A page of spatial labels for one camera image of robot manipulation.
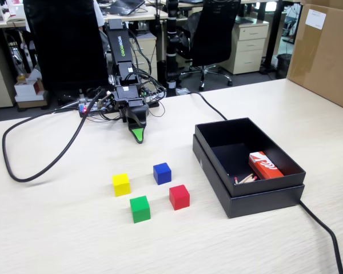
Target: red cube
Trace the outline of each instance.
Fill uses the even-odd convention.
[[[171,187],[169,189],[169,200],[174,210],[189,206],[189,192],[182,184],[181,186]]]

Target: red and white package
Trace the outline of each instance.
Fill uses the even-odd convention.
[[[260,179],[272,179],[284,176],[262,151],[249,154],[249,165]]]

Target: trash bin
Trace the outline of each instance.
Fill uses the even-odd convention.
[[[288,68],[290,66],[292,54],[280,54],[277,56],[277,72],[276,79],[284,79],[287,77]]]

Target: yellow cube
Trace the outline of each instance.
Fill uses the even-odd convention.
[[[127,174],[112,176],[115,196],[122,196],[131,193],[130,181]]]

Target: blue cube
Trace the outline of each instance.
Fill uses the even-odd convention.
[[[172,171],[167,163],[154,166],[154,178],[159,185],[172,181]]]

